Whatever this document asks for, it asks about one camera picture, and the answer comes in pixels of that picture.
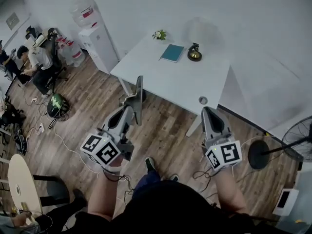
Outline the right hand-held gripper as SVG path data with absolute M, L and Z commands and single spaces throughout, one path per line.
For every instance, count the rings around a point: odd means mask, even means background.
M 218 110 L 204 107 L 201 112 L 205 134 L 203 153 L 215 172 L 242 161 L 240 141 L 235 140 L 227 117 Z

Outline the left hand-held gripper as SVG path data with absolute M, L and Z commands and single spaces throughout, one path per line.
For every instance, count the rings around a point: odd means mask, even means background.
M 142 91 L 142 102 L 146 100 L 146 91 Z M 130 128 L 134 111 L 132 107 L 137 103 L 136 94 L 124 94 L 121 106 L 104 120 L 101 128 L 89 133 L 80 146 L 80 151 L 104 170 L 116 172 L 111 164 L 118 158 L 131 160 L 134 146 L 126 137 Z

